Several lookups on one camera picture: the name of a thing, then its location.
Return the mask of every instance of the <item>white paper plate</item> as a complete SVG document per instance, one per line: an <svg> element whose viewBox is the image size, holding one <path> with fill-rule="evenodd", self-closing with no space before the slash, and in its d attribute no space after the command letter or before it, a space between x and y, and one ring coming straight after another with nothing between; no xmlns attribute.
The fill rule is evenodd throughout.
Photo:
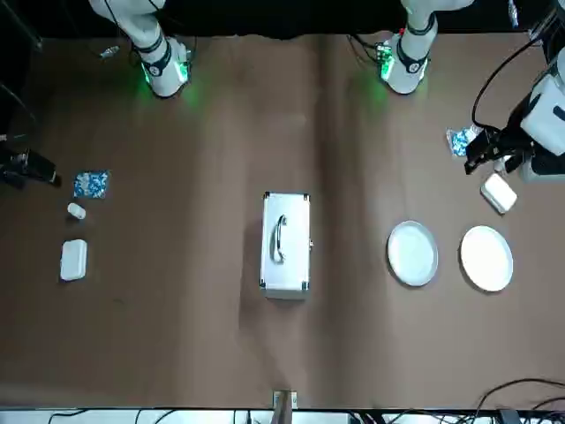
<svg viewBox="0 0 565 424"><path fill-rule="evenodd" d="M388 262L400 281L419 287L438 269L438 247L432 233L421 223L399 223L388 238Z"/></svg>
<svg viewBox="0 0 565 424"><path fill-rule="evenodd" d="M510 283L512 252L504 237L490 227L473 227L461 243L461 263L469 279L481 290L498 292Z"/></svg>

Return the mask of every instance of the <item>case handle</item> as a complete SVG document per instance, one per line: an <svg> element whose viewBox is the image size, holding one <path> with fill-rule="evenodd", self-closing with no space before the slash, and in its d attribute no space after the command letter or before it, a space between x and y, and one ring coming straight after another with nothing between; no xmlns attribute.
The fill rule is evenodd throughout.
<svg viewBox="0 0 565 424"><path fill-rule="evenodd" d="M279 260L276 261L277 263L284 263L284 260L286 259L286 255L283 253L283 242L282 242L282 233L283 233L283 226L286 226L287 224L287 218L286 215L281 215L279 216L279 220L276 223L276 227L275 227L275 246L276 246L276 252L279 255Z"/></svg>

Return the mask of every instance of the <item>white container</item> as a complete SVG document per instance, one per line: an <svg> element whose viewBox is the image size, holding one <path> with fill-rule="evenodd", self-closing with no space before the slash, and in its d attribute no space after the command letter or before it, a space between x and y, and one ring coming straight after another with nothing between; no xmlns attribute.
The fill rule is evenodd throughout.
<svg viewBox="0 0 565 424"><path fill-rule="evenodd" d="M85 240L70 240L63 243L61 253L61 279L73 281L87 274L87 250Z"/></svg>
<svg viewBox="0 0 565 424"><path fill-rule="evenodd" d="M310 196L265 193L260 288L267 298L306 298L310 248Z"/></svg>
<svg viewBox="0 0 565 424"><path fill-rule="evenodd" d="M480 187L480 192L501 215L506 214L518 199L514 190L498 174L491 175Z"/></svg>

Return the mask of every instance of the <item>black cable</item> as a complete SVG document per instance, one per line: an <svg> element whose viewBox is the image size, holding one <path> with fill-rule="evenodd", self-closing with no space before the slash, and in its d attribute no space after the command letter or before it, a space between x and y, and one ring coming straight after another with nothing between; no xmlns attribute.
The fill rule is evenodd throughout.
<svg viewBox="0 0 565 424"><path fill-rule="evenodd" d="M543 402L539 402L537 405L535 405L532 409L536 410L541 408L542 406L545 405L549 405L552 404L553 402L557 402L558 400L565 400L565 396L559 396L559 397L551 397L549 399L544 400Z"/></svg>
<svg viewBox="0 0 565 424"><path fill-rule="evenodd" d="M375 63L373 61L367 60L366 58L362 57L358 50L355 48L355 44L353 44L353 40L351 39L350 35L347 35L347 41L350 44L350 48L351 51L353 52L353 56L355 57L355 60L358 62L358 64L360 65L374 65Z"/></svg>
<svg viewBox="0 0 565 424"><path fill-rule="evenodd" d="M361 37L359 37L356 34L351 34L351 35L349 35L349 37L350 37L350 41L352 39L352 40L355 40L356 42L359 43L359 45L361 46L361 49L363 49L363 52L369 58L369 60L371 60L371 62L373 64L379 64L377 57L371 55L371 50L376 51L376 46L372 45L369 42L366 42L365 40L363 40Z"/></svg>
<svg viewBox="0 0 565 424"><path fill-rule="evenodd" d="M21 106L22 109L26 111L31 120L34 121L34 125L37 125L37 118L35 117L34 113L26 106L26 104L18 97L18 95L16 95L7 86L5 86L2 81L0 81L0 88L2 88L3 91L7 93L12 99L14 99L19 104L19 106Z"/></svg>
<svg viewBox="0 0 565 424"><path fill-rule="evenodd" d="M167 13L165 13L160 7L157 7L157 5L154 3L153 0L147 0L154 8L156 11L158 11L159 13L161 13L161 15L166 19L169 20L170 22L172 22L173 24L175 24L177 27L186 29L186 25L183 24L181 21L174 19L172 16L168 15Z"/></svg>
<svg viewBox="0 0 565 424"><path fill-rule="evenodd" d="M353 37L353 39L359 44L361 44L363 47L367 47L368 49L374 49L374 46L370 42L366 42L359 35L352 34L351 37Z"/></svg>
<svg viewBox="0 0 565 424"><path fill-rule="evenodd" d="M109 14L112 16L112 19L114 19L114 23L116 24L116 27L118 28L118 30L121 29L122 31L124 31L124 30L122 29L122 27L119 26L119 24L117 23L116 15L114 14L114 11L112 11L112 8L109 7L108 0L104 0L104 3L106 4L106 7L108 8Z"/></svg>
<svg viewBox="0 0 565 424"><path fill-rule="evenodd" d="M87 413L88 411L90 411L89 409L81 409L75 413L53 413L51 414L51 416L49 417L49 421L47 421L47 424L51 424L51 421L55 418L55 417L74 417L76 415L81 415L82 413Z"/></svg>
<svg viewBox="0 0 565 424"><path fill-rule="evenodd" d="M411 409L407 409L405 411L402 411L401 413L396 415L395 418L390 420L387 424L395 424L395 422L397 422L401 417L403 417L407 413L422 413L424 415L429 415L431 417L434 417L436 420L442 420L440 414L430 413L426 409L413 409L413 408L411 408Z"/></svg>
<svg viewBox="0 0 565 424"><path fill-rule="evenodd" d="M174 19L173 17L171 17L170 15L168 15L167 13L165 13L163 11L163 9L159 8L153 0L147 0L155 9L155 11L158 11L165 19L173 22L174 24L176 24L178 27L181 27L183 29L188 29L186 27L185 24L183 24L181 21ZM198 37L196 35L194 35L194 44L192 45L192 55L191 55L191 63L194 60L194 58L196 57L196 47L198 46Z"/></svg>
<svg viewBox="0 0 565 424"><path fill-rule="evenodd" d="M552 416L554 416L554 415L555 415L555 416L559 416L558 421L559 421L560 423L563 423L563 418L564 418L564 417L563 417L563 412L561 412L561 411L552 411L552 412L547 413L546 415L542 416L541 418L539 418L539 419L538 419L538 424L542 424L543 421L549 420L550 417L552 417Z"/></svg>
<svg viewBox="0 0 565 424"><path fill-rule="evenodd" d="M546 378L520 378L518 380L512 380L511 382L505 382L504 384L496 386L494 389L490 389L487 393L485 393L483 395L483 397L478 402L477 410L475 411L475 413L472 416L471 424L475 424L475 420L477 419L478 414L480 413L480 409L483 407L486 400L491 395L493 395L494 393L496 393L499 390L506 389L507 387L514 386L514 385L517 385L517 384L521 384L523 382L537 382L537 383L540 383L540 384L547 384L547 385L550 385L550 386L565 388L565 382L559 382L557 380L549 380L549 379L546 379Z"/></svg>
<svg viewBox="0 0 565 424"><path fill-rule="evenodd" d="M161 421L163 421L166 417L168 417L169 415L171 415L172 413L175 413L177 411L177 409L171 409L170 411L168 411L167 413L164 413L162 416L160 416L156 422L154 422L153 424L159 424Z"/></svg>
<svg viewBox="0 0 565 424"><path fill-rule="evenodd" d="M502 62L498 68L496 68L494 70L494 72L491 74L490 77L488 77L488 79L486 80L485 84L483 85L483 87L479 90L477 98L475 99L475 103L473 104L473 109L471 112L471 120L473 122L474 125L483 128L485 130L490 130L491 132L494 133L499 133L500 129L493 126L493 125L488 125L488 124L482 124L477 120L477 107L478 107L478 102L480 101L481 97L483 96L483 94L485 93L486 89L488 88L488 86L490 85L490 83L494 80L494 78L496 77L496 75L498 75L498 73L502 70L502 68L504 68L504 66L506 66L507 64L509 64L510 62L512 62L516 57L518 57L520 54L522 54L524 51L526 51L527 49L529 49L533 44L535 44L536 42L538 42L543 34L540 34L538 37L534 38L533 40L530 40L529 42L527 42L526 44L524 44L520 49L516 50L514 53L512 53L509 57L506 58L506 60L504 60L504 62Z"/></svg>
<svg viewBox="0 0 565 424"><path fill-rule="evenodd" d="M74 33L77 35L77 37L79 38L85 38L82 36L82 32L79 30L79 27L77 26L77 23L74 21L74 19L72 18L71 12L69 11L69 9L67 8L67 3L65 2L65 0L59 0L59 5L61 6L61 9L63 9L64 15L67 17L67 20L69 21L69 23L71 24L72 30L74 31ZM100 53L96 53L94 50L90 49L90 47L88 46L88 43L85 42L85 46L87 48L87 51L96 56L97 58L101 58Z"/></svg>

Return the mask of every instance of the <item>silver metal case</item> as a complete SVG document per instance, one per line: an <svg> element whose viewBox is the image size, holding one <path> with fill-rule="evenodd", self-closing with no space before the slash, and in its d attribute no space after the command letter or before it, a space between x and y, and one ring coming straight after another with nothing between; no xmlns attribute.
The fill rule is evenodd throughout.
<svg viewBox="0 0 565 424"><path fill-rule="evenodd" d="M310 196L265 193L260 288L271 299L305 299L310 289Z"/></svg>

